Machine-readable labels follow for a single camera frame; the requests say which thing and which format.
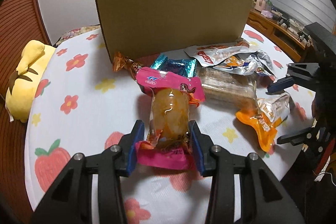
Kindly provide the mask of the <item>pink chicken snack packet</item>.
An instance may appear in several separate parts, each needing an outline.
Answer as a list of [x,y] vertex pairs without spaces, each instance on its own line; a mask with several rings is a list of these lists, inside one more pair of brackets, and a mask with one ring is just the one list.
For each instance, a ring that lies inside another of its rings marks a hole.
[[135,145],[138,162],[163,169],[193,169],[189,113],[191,105],[205,102],[201,79],[143,67],[135,80],[151,97],[149,133]]

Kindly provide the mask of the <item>wooden louvre wardrobe door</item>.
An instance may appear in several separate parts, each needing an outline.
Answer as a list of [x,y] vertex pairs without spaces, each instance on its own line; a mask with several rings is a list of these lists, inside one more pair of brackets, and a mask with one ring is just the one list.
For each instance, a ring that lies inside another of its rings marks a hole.
[[[26,43],[37,39],[50,43],[38,0],[4,0],[1,4],[1,97],[4,98],[11,73],[19,63]],[[1,103],[1,195],[17,217],[26,222],[32,214],[25,188],[26,125],[9,121]]]

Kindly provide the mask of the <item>clear wafer biscuit packet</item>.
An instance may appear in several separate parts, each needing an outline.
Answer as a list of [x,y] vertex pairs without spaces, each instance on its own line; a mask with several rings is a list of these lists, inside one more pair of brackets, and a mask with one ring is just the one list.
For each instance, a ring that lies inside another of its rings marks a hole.
[[256,108],[257,82],[254,76],[241,76],[210,67],[198,68],[206,100],[229,103],[240,109]]

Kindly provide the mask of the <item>brown cardboard box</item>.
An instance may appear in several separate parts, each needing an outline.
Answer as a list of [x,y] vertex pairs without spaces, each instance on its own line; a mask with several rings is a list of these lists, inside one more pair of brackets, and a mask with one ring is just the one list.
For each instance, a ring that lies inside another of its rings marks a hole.
[[242,36],[251,0],[95,0],[110,59],[137,59]]

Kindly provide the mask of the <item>orange white snack packet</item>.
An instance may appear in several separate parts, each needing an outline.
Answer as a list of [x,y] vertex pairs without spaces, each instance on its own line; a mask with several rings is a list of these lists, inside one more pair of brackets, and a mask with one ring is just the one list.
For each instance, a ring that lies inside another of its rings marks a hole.
[[259,146],[266,153],[273,149],[276,128],[290,114],[290,100],[291,96],[287,92],[258,98],[254,109],[241,109],[236,113],[240,122],[255,130]]

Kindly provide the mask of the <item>floral white bed sheet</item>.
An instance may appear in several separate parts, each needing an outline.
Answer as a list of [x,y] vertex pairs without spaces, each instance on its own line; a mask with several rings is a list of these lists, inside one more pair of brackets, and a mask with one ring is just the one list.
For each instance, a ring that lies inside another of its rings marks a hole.
[[[136,120],[149,123],[151,99],[129,72],[112,71],[100,30],[58,46],[33,101],[25,143],[25,183],[36,208],[55,176],[76,153],[101,153],[131,132]],[[260,155],[283,178],[301,147],[276,145],[263,152],[253,128],[236,119],[231,104],[206,99],[190,108],[202,133],[236,155]],[[138,165],[121,180],[130,223],[203,223],[211,179],[196,172],[170,172]]]

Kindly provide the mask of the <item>white blue snack packet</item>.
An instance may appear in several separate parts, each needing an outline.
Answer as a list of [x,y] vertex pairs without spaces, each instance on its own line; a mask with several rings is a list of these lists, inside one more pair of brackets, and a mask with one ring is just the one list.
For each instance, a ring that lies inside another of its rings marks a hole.
[[240,76],[274,76],[273,65],[270,57],[264,51],[254,53],[239,53],[228,57],[214,69]]

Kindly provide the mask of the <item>brown foil candy packet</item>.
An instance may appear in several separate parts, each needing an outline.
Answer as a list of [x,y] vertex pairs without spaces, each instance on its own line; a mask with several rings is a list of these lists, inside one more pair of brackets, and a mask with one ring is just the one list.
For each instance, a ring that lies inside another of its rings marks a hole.
[[135,78],[137,72],[143,67],[143,65],[137,61],[130,59],[120,52],[116,52],[113,58],[112,69],[114,72],[118,72],[122,69],[126,69],[133,78]]

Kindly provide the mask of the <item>pink kettle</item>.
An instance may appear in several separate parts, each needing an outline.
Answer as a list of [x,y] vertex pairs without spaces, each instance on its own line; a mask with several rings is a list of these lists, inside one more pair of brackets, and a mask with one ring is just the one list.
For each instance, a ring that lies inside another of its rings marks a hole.
[[255,7],[254,7],[255,10],[262,12],[263,10],[265,10],[265,8],[266,8],[265,0],[256,0]]

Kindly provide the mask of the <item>blue foil candy packet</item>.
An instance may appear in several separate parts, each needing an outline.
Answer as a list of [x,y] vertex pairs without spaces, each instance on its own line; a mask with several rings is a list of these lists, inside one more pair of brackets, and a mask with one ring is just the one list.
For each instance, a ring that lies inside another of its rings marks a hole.
[[197,71],[196,59],[169,59],[161,53],[150,66],[151,69],[156,69],[164,72],[173,72],[183,77],[195,77]]

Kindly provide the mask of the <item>white chicken foot snack packet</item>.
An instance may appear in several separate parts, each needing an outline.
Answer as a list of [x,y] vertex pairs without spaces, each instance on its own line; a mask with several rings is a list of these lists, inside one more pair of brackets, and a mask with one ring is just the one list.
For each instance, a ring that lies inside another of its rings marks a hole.
[[208,46],[190,46],[184,52],[196,59],[202,67],[213,67],[222,63],[227,58],[239,53],[254,53],[258,51],[258,45],[250,45],[242,40],[233,43],[213,44]]

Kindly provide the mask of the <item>wooden sideboard cabinet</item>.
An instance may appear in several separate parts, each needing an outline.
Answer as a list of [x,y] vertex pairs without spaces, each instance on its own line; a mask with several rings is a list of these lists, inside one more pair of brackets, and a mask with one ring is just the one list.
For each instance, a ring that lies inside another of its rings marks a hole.
[[303,62],[308,47],[300,42],[297,36],[280,27],[275,20],[266,18],[260,12],[252,9],[249,12],[247,24],[270,39],[293,61]]

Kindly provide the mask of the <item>yellow pikachu plush toy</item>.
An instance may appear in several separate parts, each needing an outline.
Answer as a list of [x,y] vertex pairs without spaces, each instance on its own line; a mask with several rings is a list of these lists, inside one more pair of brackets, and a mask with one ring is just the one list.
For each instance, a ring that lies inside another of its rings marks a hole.
[[27,122],[38,85],[54,52],[53,46],[38,40],[29,41],[23,48],[19,64],[9,77],[5,98],[11,122]]

